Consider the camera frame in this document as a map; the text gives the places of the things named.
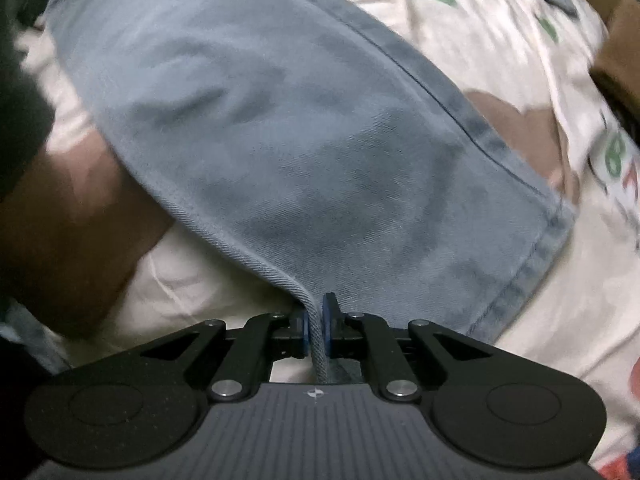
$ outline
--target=denim fabric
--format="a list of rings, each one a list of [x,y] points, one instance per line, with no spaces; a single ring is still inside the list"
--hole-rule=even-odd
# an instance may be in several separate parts
[[[60,62],[178,221],[306,307],[493,341],[570,204],[409,44],[345,0],[51,0]]]

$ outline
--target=metal pivot screw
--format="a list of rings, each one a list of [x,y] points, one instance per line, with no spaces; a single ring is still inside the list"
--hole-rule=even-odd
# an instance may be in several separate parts
[[[410,397],[415,394],[418,391],[418,386],[411,381],[400,379],[397,381],[391,381],[389,384],[387,384],[386,390],[394,397],[398,397],[398,399],[404,399],[405,397]]]
[[[223,381],[217,381],[212,384],[211,391],[219,397],[226,399],[233,397],[242,391],[242,384],[233,379],[224,379]]]

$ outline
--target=circular pad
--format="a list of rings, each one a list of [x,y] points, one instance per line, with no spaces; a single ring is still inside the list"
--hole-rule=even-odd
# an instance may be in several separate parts
[[[536,384],[498,386],[489,393],[486,403],[495,416],[523,426],[544,424],[554,418],[561,407],[556,394]]]
[[[500,378],[489,363],[474,362],[436,393],[436,427],[459,450],[497,466],[553,468],[585,459],[604,430],[602,401],[574,378],[544,369],[536,377],[526,368]]]
[[[142,403],[142,394],[133,386],[98,384],[76,393],[69,409],[75,418],[86,424],[112,426],[131,420],[142,408]]]
[[[199,413],[186,384],[46,384],[25,408],[37,446],[57,462],[83,469],[138,465],[179,444]]]

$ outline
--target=small logo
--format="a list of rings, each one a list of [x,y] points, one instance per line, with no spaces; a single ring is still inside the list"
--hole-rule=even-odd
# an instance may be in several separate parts
[[[324,395],[324,391],[319,390],[318,388],[313,388],[306,393],[312,399],[319,399]]]

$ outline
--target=ribbed gray surface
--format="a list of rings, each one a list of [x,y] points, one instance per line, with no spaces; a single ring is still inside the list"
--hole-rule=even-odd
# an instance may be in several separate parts
[[[210,410],[196,435],[155,463],[86,472],[47,463],[30,480],[589,480],[585,465],[556,472],[489,470],[444,445],[414,406],[367,384],[264,384],[241,404]]]

